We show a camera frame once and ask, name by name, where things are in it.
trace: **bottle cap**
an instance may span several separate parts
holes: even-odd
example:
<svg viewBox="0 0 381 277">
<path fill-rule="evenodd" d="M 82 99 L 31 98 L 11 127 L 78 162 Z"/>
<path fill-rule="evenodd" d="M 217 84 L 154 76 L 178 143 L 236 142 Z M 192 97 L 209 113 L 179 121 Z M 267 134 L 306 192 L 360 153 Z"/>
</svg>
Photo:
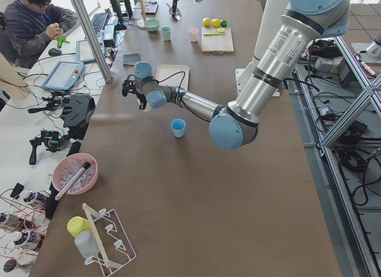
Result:
<svg viewBox="0 0 381 277">
<path fill-rule="evenodd" d="M 74 216 L 67 223 L 67 231 L 69 231 L 73 237 L 76 237 L 81 231 L 84 231 L 85 229 L 91 231 L 89 221 L 83 217 Z"/>
<path fill-rule="evenodd" d="M 27 191 L 26 189 L 21 192 L 20 197 L 21 198 L 29 198 L 30 196 L 30 191 Z"/>
<path fill-rule="evenodd" d="M 13 240 L 13 241 L 17 241 L 21 237 L 23 237 L 23 234 L 20 231 L 16 231 L 16 232 L 11 234 L 11 240 Z"/>
</svg>

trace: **computer mouse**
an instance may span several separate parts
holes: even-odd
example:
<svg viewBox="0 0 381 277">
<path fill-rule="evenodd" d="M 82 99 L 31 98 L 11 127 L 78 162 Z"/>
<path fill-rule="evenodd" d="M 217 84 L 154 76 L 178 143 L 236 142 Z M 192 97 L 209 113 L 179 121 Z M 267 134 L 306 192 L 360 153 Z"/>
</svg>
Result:
<svg viewBox="0 0 381 277">
<path fill-rule="evenodd" d="M 51 48 L 51 49 L 48 51 L 48 54 L 49 54 L 49 55 L 61 55 L 61 54 L 62 54 L 62 50 L 57 49 L 57 48 Z"/>
</svg>

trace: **green bowl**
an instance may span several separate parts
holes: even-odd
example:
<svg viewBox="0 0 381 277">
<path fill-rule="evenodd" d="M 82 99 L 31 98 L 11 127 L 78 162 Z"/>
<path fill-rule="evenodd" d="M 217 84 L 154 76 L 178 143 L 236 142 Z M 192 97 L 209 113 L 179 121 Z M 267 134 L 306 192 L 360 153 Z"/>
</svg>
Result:
<svg viewBox="0 0 381 277">
<path fill-rule="evenodd" d="M 148 19 L 144 21 L 144 26 L 149 32 L 156 32 L 159 29 L 160 22 L 156 19 Z"/>
</svg>

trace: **lime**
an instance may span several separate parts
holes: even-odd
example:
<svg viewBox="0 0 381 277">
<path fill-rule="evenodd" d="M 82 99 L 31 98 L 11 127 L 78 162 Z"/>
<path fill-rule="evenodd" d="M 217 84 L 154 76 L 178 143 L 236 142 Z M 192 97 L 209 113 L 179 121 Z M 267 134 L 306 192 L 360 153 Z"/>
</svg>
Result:
<svg viewBox="0 0 381 277">
<path fill-rule="evenodd" d="M 227 21 L 226 20 L 221 20 L 221 27 L 227 27 Z"/>
<path fill-rule="evenodd" d="M 202 19 L 202 25 L 204 27 L 209 27 L 210 26 L 210 18 L 204 18 L 204 19 Z"/>
<path fill-rule="evenodd" d="M 218 28 L 220 27 L 220 20 L 219 19 L 213 19 L 212 20 L 212 26 L 215 27 L 215 28 Z"/>
</svg>

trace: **pink cup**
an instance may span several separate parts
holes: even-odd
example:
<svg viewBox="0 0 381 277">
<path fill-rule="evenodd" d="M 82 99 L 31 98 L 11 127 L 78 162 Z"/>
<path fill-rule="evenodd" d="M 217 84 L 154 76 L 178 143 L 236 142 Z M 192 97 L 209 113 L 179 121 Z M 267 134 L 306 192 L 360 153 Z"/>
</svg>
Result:
<svg viewBox="0 0 381 277">
<path fill-rule="evenodd" d="M 197 39 L 198 39 L 198 29 L 197 28 L 189 28 L 188 29 L 188 33 L 189 33 L 189 39 L 191 42 L 197 42 Z"/>
</svg>

